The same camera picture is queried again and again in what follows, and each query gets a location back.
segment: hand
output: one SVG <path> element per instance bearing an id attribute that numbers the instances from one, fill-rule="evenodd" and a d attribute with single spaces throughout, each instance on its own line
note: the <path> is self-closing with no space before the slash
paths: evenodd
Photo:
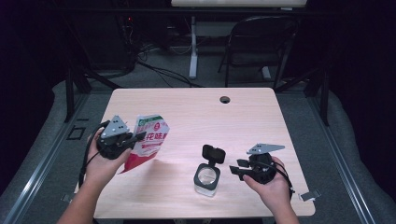
<path id="1" fill-rule="evenodd" d="M 285 167 L 277 157 L 272 157 L 272 159 Z M 279 165 L 276 168 L 284 171 Z M 274 179 L 265 185 L 256 182 L 248 175 L 244 175 L 244 180 L 249 187 L 260 195 L 262 202 L 273 213 L 276 223 L 298 223 L 297 216 L 295 216 L 290 204 L 288 182 L 279 172 L 276 172 Z"/>
<path id="2" fill-rule="evenodd" d="M 92 143 L 90 145 L 88 161 L 94 157 L 87 166 L 86 179 L 84 184 L 87 182 L 93 183 L 97 187 L 104 188 L 105 185 L 113 178 L 117 170 L 122 166 L 127 160 L 131 153 L 131 149 L 126 149 L 118 158 L 115 160 L 109 160 L 102 157 L 98 153 L 98 148 L 96 146 L 96 140 L 99 138 L 99 134 L 102 130 L 98 131 L 93 137 Z"/>

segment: person's right hand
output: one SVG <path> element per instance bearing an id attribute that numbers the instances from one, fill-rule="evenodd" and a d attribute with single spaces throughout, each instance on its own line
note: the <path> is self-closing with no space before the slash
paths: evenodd
<path id="1" fill-rule="evenodd" d="M 277 157 L 272 157 L 272 159 L 285 167 Z M 276 168 L 284 172 L 279 165 Z M 260 184 L 248 175 L 244 175 L 244 180 L 249 187 L 260 195 L 262 202 L 276 218 L 276 223 L 298 223 L 297 216 L 295 216 L 290 204 L 288 182 L 279 172 L 276 172 L 274 179 L 267 184 Z"/>

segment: table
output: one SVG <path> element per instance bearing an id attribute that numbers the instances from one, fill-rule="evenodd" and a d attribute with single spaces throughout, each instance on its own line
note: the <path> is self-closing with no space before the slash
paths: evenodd
<path id="1" fill-rule="evenodd" d="M 306 0 L 172 0 L 172 7 L 283 7 L 291 10 L 293 7 L 305 7 Z M 196 48 L 196 20 L 191 17 L 191 79 L 197 77 L 198 54 Z"/>
<path id="2" fill-rule="evenodd" d="M 220 97 L 227 96 L 224 104 Z M 315 206 L 298 193 L 308 192 L 276 96 L 267 88 L 118 89 L 103 120 L 119 115 L 134 128 L 138 115 L 161 115 L 170 127 L 161 150 L 151 161 L 116 175 L 105 187 L 95 218 L 271 217 L 271 212 L 229 165 L 247 159 L 257 143 L 283 145 L 271 152 L 286 165 L 296 190 L 291 204 L 298 216 L 311 216 Z M 208 144 L 226 151 L 214 197 L 198 194 L 193 177 Z"/>

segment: table hole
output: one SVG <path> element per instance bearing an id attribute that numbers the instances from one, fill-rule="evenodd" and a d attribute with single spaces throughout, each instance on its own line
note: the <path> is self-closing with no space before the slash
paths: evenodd
<path id="1" fill-rule="evenodd" d="M 222 103 L 224 103 L 224 104 L 228 104 L 228 103 L 230 103 L 231 99 L 230 99 L 230 97 L 228 97 L 228 96 L 221 96 L 221 97 L 220 97 L 220 101 L 221 101 Z"/>

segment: gray carpet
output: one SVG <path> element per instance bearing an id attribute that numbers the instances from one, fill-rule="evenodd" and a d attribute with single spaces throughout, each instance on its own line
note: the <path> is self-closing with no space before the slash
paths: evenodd
<path id="1" fill-rule="evenodd" d="M 154 50 L 146 56 L 142 55 L 142 59 L 146 59 L 148 64 L 178 72 L 183 74 L 184 77 L 188 76 L 190 67 L 189 53 L 175 54 L 172 51 Z M 220 59 L 219 49 L 214 47 L 201 48 L 198 62 L 198 78 L 193 82 L 205 87 L 222 87 L 224 73 L 217 73 Z M 244 73 L 251 74 L 255 78 L 258 75 L 256 71 L 244 71 Z M 135 70 L 128 76 L 111 80 L 126 88 L 189 87 L 171 78 L 164 78 L 168 84 L 159 75 L 143 66 L 137 65 Z M 59 153 L 55 154 L 54 163 L 50 164 L 45 180 L 37 188 L 33 200 L 27 204 L 27 209 L 23 211 L 19 222 L 54 223 L 66 208 L 67 203 L 62 202 L 61 198 L 64 194 L 71 195 L 76 186 L 86 139 L 94 127 L 99 124 L 111 94 L 111 90 L 98 81 L 90 80 L 90 82 L 93 86 L 92 93 L 90 95 L 76 94 L 76 100 L 81 103 L 81 109 L 77 111 L 67 125 L 63 123 L 66 112 L 64 83 L 60 83 L 54 88 L 56 99 L 49 118 L 21 169 L 0 198 L 1 222 L 7 220 L 8 213 L 20 197 L 29 178 L 34 174 L 35 168 L 42 162 L 43 157 L 54 148 L 54 140 L 57 139 L 58 134 L 62 130 L 66 134 L 61 137 L 59 144 L 55 144 L 60 149 Z M 265 85 L 245 84 L 233 86 L 252 87 Z M 312 217 L 300 217 L 300 222 L 362 223 L 345 183 L 339 174 L 339 170 L 334 165 L 332 149 L 327 141 L 326 134 L 322 131 L 320 120 L 315 116 L 317 111 L 310 104 L 312 99 L 304 97 L 300 86 L 288 92 L 277 94 L 276 97 L 302 165 L 307 185 L 310 190 L 318 189 L 322 194 L 315 201 L 317 212 Z M 363 198 L 366 200 L 375 222 L 395 223 L 395 203 L 376 185 L 367 169 L 361 163 L 347 115 L 333 94 L 330 96 L 329 122 L 331 124 L 329 128 L 346 158 L 357 185 L 360 186 Z M 98 221 L 99 223 L 123 222 L 122 220 Z M 257 221 L 257 219 L 219 219 L 213 220 L 213 223 L 255 223 L 254 221 Z M 272 218 L 265 218 L 262 222 L 273 223 L 274 221 Z M 143 223 L 143 221 L 131 220 L 128 223 Z M 144 223 L 154 223 L 154 221 L 146 220 Z"/>

